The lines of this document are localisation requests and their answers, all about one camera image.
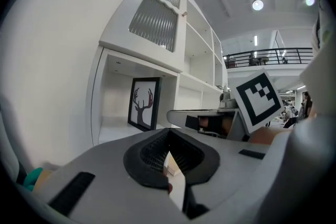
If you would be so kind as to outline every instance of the ceiling light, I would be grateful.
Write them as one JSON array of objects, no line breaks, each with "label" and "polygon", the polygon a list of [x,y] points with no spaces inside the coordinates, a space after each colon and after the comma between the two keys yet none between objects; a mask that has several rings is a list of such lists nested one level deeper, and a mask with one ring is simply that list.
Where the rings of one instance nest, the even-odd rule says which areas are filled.
[{"label": "ceiling light", "polygon": [[255,0],[252,4],[254,10],[261,10],[264,7],[264,4],[261,0]]},{"label": "ceiling light", "polygon": [[315,3],[315,0],[306,0],[307,6],[312,6],[314,5],[314,3]]}]

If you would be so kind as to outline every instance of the cabinet door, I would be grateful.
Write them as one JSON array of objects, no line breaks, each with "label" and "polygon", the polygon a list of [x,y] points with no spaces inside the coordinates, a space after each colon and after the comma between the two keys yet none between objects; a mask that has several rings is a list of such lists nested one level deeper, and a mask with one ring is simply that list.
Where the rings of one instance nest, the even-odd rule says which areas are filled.
[{"label": "cabinet door", "polygon": [[186,0],[124,0],[99,44],[182,72]]}]

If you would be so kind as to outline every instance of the black railing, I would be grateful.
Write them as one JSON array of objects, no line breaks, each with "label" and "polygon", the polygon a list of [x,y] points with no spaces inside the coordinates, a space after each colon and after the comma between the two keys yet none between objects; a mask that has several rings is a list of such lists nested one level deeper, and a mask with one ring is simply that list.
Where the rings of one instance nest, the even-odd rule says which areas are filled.
[{"label": "black railing", "polygon": [[264,49],[223,56],[226,68],[260,65],[307,64],[313,58],[312,48]]}]

